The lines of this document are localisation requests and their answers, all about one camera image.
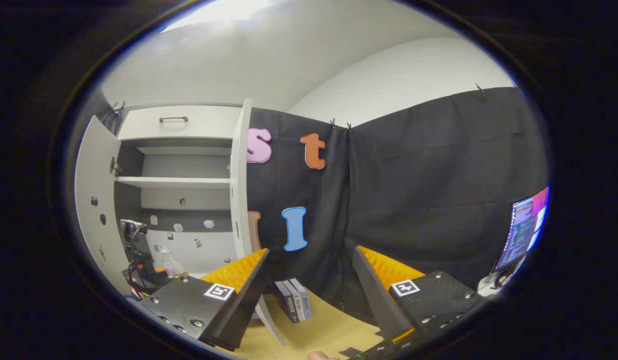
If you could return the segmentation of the white cabinet door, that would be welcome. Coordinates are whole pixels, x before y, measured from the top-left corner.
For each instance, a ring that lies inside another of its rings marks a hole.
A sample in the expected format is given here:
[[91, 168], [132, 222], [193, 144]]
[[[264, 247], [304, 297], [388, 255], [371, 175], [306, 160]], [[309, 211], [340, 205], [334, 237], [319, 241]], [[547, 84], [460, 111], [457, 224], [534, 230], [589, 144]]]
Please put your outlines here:
[[140, 219], [140, 190], [116, 181], [121, 141], [94, 115], [86, 126], [75, 167], [75, 206], [79, 226], [99, 274], [122, 296], [132, 288], [126, 271], [120, 221]]
[[[252, 105], [253, 100], [251, 98], [243, 101], [242, 111], [239, 114], [232, 137], [229, 166], [231, 223], [236, 256], [240, 261], [255, 253], [249, 228], [247, 192], [247, 144]], [[230, 324], [238, 326], [236, 333], [242, 337], [252, 316], [257, 314], [275, 341], [280, 346], [285, 347], [286, 342], [284, 342], [263, 299], [263, 291], [267, 287], [263, 266], [263, 262], [259, 262], [256, 265], [257, 271], [247, 276], [247, 283], [239, 290], [239, 303], [235, 312], [231, 315]]]

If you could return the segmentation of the dark blue box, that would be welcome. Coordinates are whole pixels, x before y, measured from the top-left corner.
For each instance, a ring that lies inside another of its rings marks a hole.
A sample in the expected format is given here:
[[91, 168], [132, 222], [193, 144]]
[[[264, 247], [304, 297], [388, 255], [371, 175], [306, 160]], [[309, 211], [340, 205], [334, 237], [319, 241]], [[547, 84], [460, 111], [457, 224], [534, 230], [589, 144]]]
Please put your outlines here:
[[294, 324], [300, 322], [300, 317], [296, 311], [295, 298], [282, 281], [274, 282], [274, 295], [289, 321]]

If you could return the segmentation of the blue grey box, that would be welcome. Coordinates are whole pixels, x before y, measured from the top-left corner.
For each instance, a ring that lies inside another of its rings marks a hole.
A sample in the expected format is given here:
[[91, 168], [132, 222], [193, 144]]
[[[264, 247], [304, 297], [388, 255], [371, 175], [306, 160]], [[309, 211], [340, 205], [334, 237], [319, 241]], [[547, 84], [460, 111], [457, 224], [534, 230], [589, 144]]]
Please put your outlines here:
[[297, 280], [297, 278], [291, 278], [290, 283], [300, 294], [300, 300], [302, 303], [302, 309], [305, 319], [312, 317], [311, 303], [309, 301], [309, 292], [307, 289]]

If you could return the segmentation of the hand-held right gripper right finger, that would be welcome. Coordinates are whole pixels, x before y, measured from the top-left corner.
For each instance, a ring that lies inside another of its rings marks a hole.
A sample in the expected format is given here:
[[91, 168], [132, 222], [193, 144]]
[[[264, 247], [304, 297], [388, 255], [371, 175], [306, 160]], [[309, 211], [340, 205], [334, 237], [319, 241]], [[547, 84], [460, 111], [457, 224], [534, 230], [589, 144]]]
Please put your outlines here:
[[423, 273], [363, 246], [352, 264], [386, 350], [433, 344], [486, 300], [446, 272]]

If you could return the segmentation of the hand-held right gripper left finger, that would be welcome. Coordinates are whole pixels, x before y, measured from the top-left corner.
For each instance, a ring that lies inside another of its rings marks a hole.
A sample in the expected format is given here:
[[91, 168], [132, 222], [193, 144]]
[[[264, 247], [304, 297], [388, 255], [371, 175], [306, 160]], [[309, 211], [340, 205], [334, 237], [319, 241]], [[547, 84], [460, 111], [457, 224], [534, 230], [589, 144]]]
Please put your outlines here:
[[235, 351], [267, 290], [269, 255], [263, 248], [201, 278], [172, 278], [139, 305], [197, 341]]

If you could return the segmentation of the black backdrop cloth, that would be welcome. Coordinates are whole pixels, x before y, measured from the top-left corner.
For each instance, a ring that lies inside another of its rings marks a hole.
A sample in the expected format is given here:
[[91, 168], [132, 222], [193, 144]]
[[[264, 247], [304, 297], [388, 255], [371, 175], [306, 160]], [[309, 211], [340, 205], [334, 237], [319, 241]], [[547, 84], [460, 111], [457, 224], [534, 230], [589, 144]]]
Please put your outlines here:
[[249, 163], [270, 276], [375, 325], [355, 246], [475, 287], [503, 251], [511, 205], [548, 184], [542, 117], [515, 87], [474, 90], [348, 129], [254, 108], [271, 157]]

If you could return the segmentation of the white cabinet shelf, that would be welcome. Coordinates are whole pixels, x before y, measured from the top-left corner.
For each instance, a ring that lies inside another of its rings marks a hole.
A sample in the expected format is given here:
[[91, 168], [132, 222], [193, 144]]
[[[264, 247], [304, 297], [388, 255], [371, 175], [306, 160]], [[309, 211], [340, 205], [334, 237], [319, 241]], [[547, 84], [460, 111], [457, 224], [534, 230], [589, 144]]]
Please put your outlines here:
[[228, 190], [229, 178], [115, 177], [116, 182], [147, 189]]

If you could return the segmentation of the clear plastic bottle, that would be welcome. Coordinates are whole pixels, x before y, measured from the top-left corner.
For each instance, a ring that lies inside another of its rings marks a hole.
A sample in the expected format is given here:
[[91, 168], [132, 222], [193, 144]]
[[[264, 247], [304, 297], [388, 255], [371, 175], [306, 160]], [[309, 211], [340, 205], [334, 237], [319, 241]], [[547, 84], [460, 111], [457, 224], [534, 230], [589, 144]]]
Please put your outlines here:
[[172, 249], [168, 245], [161, 244], [158, 250], [163, 254], [162, 266], [168, 277], [176, 278], [186, 273], [184, 265], [175, 259]]

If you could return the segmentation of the white cabinet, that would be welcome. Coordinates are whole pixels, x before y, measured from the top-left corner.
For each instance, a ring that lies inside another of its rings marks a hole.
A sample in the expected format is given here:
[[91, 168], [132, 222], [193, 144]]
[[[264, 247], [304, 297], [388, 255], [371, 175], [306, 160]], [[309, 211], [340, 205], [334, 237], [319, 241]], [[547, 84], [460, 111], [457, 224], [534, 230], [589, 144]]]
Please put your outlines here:
[[[231, 139], [158, 137], [120, 140], [117, 177], [231, 177]], [[139, 189], [139, 219], [156, 269], [167, 245], [192, 275], [206, 275], [238, 260], [231, 217], [231, 189]]]

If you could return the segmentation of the white cabinet drawer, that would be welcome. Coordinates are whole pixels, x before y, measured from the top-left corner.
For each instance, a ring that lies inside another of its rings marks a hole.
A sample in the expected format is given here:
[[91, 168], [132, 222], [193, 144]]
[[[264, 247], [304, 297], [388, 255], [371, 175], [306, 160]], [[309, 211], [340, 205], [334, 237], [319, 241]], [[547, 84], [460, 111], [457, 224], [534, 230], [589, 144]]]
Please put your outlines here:
[[[157, 138], [231, 139], [240, 107], [226, 105], [167, 105], [133, 109], [118, 132], [120, 141]], [[159, 122], [161, 117], [188, 117], [188, 121]]]

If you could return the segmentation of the white monitor stand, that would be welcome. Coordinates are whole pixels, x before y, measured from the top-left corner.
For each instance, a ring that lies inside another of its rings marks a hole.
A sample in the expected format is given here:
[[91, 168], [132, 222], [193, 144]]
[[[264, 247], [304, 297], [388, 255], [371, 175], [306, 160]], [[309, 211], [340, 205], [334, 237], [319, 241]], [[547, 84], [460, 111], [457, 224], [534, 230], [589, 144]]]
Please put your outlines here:
[[499, 269], [485, 278], [481, 279], [476, 288], [476, 292], [483, 297], [494, 296], [501, 291], [515, 275], [523, 259], [515, 260], [504, 269]]

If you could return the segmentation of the computer monitor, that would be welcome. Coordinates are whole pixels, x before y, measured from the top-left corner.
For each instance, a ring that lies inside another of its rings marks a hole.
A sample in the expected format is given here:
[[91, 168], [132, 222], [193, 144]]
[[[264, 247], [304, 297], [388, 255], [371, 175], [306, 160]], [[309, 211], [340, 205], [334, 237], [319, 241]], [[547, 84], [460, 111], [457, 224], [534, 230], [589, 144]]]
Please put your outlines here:
[[507, 269], [533, 248], [542, 232], [550, 193], [551, 187], [546, 186], [512, 203], [507, 239], [492, 272]]

